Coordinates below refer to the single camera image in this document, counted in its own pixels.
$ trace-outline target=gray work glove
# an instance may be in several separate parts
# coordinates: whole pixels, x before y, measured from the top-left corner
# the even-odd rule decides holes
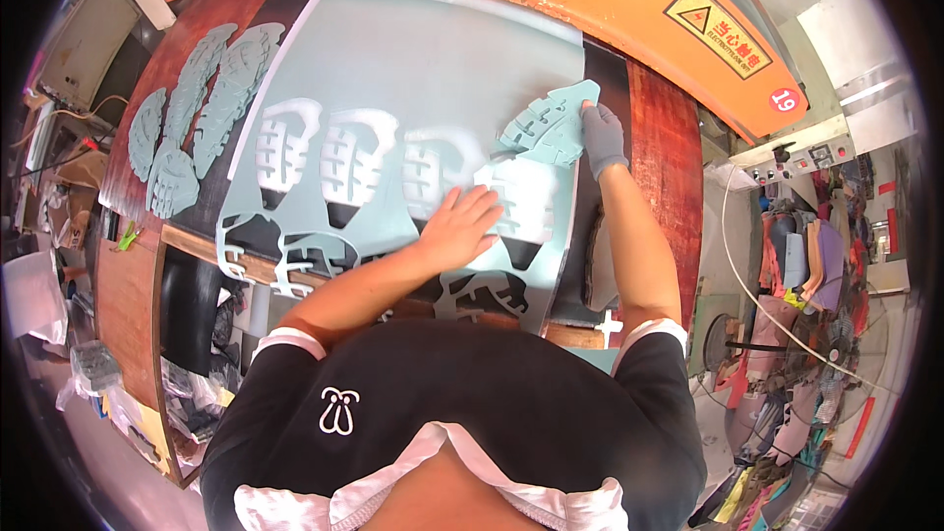
[[[584,147],[590,160],[593,178],[599,180],[599,173],[610,165],[623,165],[629,168],[630,161],[623,155],[623,125],[610,108],[604,104],[581,109],[584,120]]]

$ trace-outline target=red number sticker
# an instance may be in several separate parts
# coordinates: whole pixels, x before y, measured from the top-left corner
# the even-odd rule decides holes
[[[797,91],[789,88],[779,88],[770,94],[770,108],[774,111],[793,111],[799,102]]]

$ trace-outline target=warning sticker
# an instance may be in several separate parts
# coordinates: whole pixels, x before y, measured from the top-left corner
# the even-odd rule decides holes
[[[747,80],[772,60],[738,21],[714,0],[675,0],[665,11]]]

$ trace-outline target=green clip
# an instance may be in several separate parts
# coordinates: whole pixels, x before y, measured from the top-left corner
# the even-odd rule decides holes
[[[131,243],[138,237],[138,232],[134,230],[134,220],[128,222],[127,228],[124,230],[124,234],[121,237],[121,240],[118,240],[118,250],[126,251],[127,247],[131,246]]]

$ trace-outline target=electrical wire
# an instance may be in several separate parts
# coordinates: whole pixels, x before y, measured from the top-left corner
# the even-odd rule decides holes
[[[89,139],[91,139],[93,142],[95,142],[95,144],[101,144],[101,143],[102,143],[102,140],[95,140],[95,139],[93,139],[93,138],[89,138]],[[59,166],[62,166],[62,165],[64,165],[64,164],[66,164],[67,162],[72,162],[73,160],[76,160],[77,158],[81,158],[82,156],[84,156],[85,154],[88,154],[89,152],[91,152],[91,148],[89,148],[89,149],[84,149],[83,151],[79,152],[79,153],[76,154],[75,156],[72,156],[72,157],[70,157],[70,158],[66,158],[65,160],[62,160],[62,161],[59,161],[59,162],[53,162],[53,163],[50,164],[50,165],[46,165],[46,166],[44,166],[44,167],[40,167],[40,168],[37,169],[36,171],[27,171],[27,172],[24,172],[24,173],[22,173],[22,174],[18,174],[18,175],[16,175],[15,177],[12,177],[12,178],[13,178],[13,179],[22,179],[23,177],[30,176],[31,174],[35,174],[35,173],[37,173],[37,172],[48,171],[49,169],[54,169],[55,167],[59,167]]]
[[[725,410],[728,410],[728,407],[726,407],[725,404],[723,404],[723,403],[720,402],[715,396],[713,396],[713,395],[712,395],[712,392],[709,391],[707,387],[705,387],[705,384],[702,382],[702,379],[704,378],[705,373],[706,373],[706,372],[701,372],[701,373],[699,373],[698,375],[695,376],[695,377],[698,379],[699,385],[702,387],[703,390],[705,390],[705,393],[708,394],[708,398],[709,398],[712,402],[714,402],[714,403],[717,404],[718,406],[724,408]],[[751,431],[754,435],[756,435],[757,438],[760,439],[761,441],[764,440],[764,438],[760,436],[760,433],[758,433],[757,431],[755,431],[754,428],[751,428],[750,431]],[[784,451],[783,449],[781,449],[780,447],[777,447],[777,446],[774,445],[773,443],[770,443],[770,447],[773,448],[773,449],[776,449],[776,450],[779,451],[781,454],[789,455],[787,452],[785,452],[785,451]],[[833,478],[830,474],[824,472],[823,469],[822,469],[822,467],[816,467],[816,466],[810,465],[810,464],[806,463],[805,461],[803,461],[802,459],[800,459],[799,457],[796,457],[796,455],[791,456],[791,457],[790,457],[790,460],[791,460],[791,461],[795,461],[796,463],[798,463],[798,464],[800,464],[800,465],[802,465],[802,466],[805,466],[805,467],[809,468],[810,470],[813,470],[813,473],[814,473],[814,474],[820,474],[820,473],[821,473],[821,474],[825,475],[827,478],[829,478],[830,480],[832,480],[833,484],[835,484],[836,486],[839,486],[839,487],[841,487],[841,488],[843,488],[843,489],[845,489],[845,490],[852,490],[852,489],[853,489],[853,487],[848,486],[848,485],[846,485],[846,484],[843,484],[843,483],[840,482],[839,480],[836,480],[835,478]]]
[[[722,200],[721,202],[721,240],[724,242],[724,252],[725,254],[728,255],[728,263],[731,265],[731,271],[735,274],[735,278],[737,278],[737,282],[741,285],[741,289],[744,289],[744,292],[748,294],[750,301],[754,302],[754,305],[757,306],[757,309],[763,312],[764,315],[767,316],[774,325],[777,325],[781,330],[783,330],[786,333],[786,336],[789,336],[790,338],[792,338],[793,341],[796,342],[797,345],[799,345],[801,348],[803,348],[812,356],[816,357],[817,359],[819,359],[826,365],[832,367],[833,369],[837,370],[838,372],[842,372],[842,373],[845,373],[846,375],[849,375],[850,377],[854,377],[855,379],[859,380],[860,382],[864,384],[869,384],[869,385],[872,385],[873,387],[878,387],[879,389],[883,389],[887,391],[888,393],[894,394],[896,396],[901,395],[897,391],[889,389],[888,387],[885,387],[884,385],[879,385],[878,383],[870,382],[866,378],[856,375],[854,372],[847,370],[841,365],[836,365],[835,363],[833,363],[832,361],[830,361],[823,355],[814,351],[806,343],[804,343],[802,340],[796,337],[792,332],[790,332],[790,330],[787,329],[784,325],[780,324],[780,321],[774,318],[770,314],[770,312],[767,312],[764,309],[764,307],[761,305],[760,301],[757,301],[757,298],[754,297],[754,294],[750,293],[750,290],[744,284],[744,280],[741,279],[741,275],[738,274],[738,270],[735,268],[735,260],[732,258],[731,249],[728,247],[728,234],[727,234],[727,230],[725,228],[725,222],[724,222],[725,217],[726,217],[726,212],[728,210],[728,194],[731,193],[731,180],[735,178],[735,173],[737,171],[739,171],[738,167],[733,167],[731,169],[731,174],[728,175],[728,183],[724,186],[724,200]]]
[[[120,101],[124,102],[125,105],[127,105],[127,100],[124,99],[124,97],[121,97],[121,96],[119,96],[119,95],[109,95],[108,97],[106,97],[105,99],[103,99],[102,102],[98,103],[98,106],[96,106],[96,107],[94,108],[94,110],[93,110],[91,113],[88,113],[87,115],[80,115],[80,114],[78,114],[78,113],[73,113],[72,111],[69,111],[68,109],[57,109],[56,111],[50,112],[48,115],[46,115],[45,117],[43,117],[42,119],[40,119],[39,121],[37,121],[37,122],[36,122],[36,125],[33,126],[33,129],[29,131],[29,134],[26,134],[25,136],[23,136],[23,138],[22,138],[20,141],[14,142],[14,143],[10,144],[9,147],[11,147],[11,148],[16,148],[16,147],[18,147],[18,146],[22,146],[23,144],[26,144],[28,141],[30,141],[30,138],[33,136],[33,134],[36,134],[36,130],[40,129],[41,124],[42,124],[44,121],[46,121],[47,119],[53,117],[53,115],[58,115],[58,114],[60,114],[60,113],[65,113],[65,115],[72,116],[72,117],[74,117],[74,118],[76,118],[76,119],[88,119],[88,118],[94,116],[96,113],[98,113],[98,110],[101,109],[102,105],[104,105],[106,102],[108,102],[109,100],[112,100],[112,99],[120,100]]]

